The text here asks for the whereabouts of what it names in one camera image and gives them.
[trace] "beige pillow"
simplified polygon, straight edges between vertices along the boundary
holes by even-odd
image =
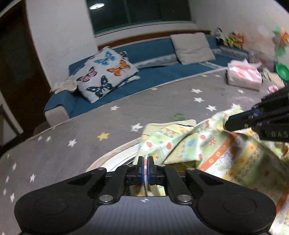
[[[216,60],[204,33],[174,34],[171,39],[182,65]]]

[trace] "window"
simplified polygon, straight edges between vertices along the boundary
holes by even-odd
[[[95,34],[142,23],[191,21],[188,0],[87,0],[86,2]]]

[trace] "orange butterfly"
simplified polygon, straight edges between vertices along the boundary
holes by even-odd
[[[124,60],[119,61],[119,67],[118,68],[110,68],[110,69],[107,69],[107,71],[114,73],[115,76],[119,77],[119,76],[121,76],[121,70],[122,69],[127,69],[127,70],[130,69],[130,66],[127,65]]]

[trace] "patterned blanket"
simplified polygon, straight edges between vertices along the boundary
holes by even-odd
[[[260,141],[251,129],[224,130],[228,117],[242,110],[230,109],[195,125],[194,120],[148,124],[137,156],[145,157],[145,185],[132,186],[137,196],[165,195],[162,186],[147,184],[147,157],[155,164],[172,164],[178,171],[196,167],[225,180],[260,191],[277,208],[271,234],[289,234],[289,174],[287,143]]]

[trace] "sofa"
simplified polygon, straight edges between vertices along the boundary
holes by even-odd
[[[57,95],[53,94],[44,109],[47,122],[50,126],[54,126],[143,90],[176,79],[226,67],[232,59],[248,58],[248,52],[245,50],[225,46],[218,47],[214,36],[207,35],[206,38],[216,60],[189,65],[182,65],[178,62],[170,37],[139,41],[113,48],[117,52],[126,51],[129,61],[139,69],[138,76],[141,78],[111,91],[95,103],[87,101],[78,90],[73,93],[63,91]],[[89,58],[71,64],[69,74],[72,75]]]

